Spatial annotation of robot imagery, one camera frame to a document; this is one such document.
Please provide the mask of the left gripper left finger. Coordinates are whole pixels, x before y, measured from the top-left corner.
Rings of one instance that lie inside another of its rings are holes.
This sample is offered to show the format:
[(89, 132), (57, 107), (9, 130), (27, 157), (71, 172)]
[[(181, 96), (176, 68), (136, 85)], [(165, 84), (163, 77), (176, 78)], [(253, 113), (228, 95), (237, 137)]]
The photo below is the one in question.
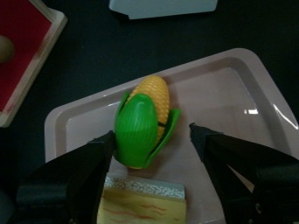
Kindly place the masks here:
[(19, 185), (6, 224), (97, 224), (115, 148), (115, 134), (108, 132), (35, 170)]

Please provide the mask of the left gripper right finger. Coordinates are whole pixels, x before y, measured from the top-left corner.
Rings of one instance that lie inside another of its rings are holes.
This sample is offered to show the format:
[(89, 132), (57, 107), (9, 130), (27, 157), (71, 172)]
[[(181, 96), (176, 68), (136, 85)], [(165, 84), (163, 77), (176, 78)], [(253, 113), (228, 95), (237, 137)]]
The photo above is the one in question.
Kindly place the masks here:
[(189, 125), (227, 224), (299, 224), (299, 159)]

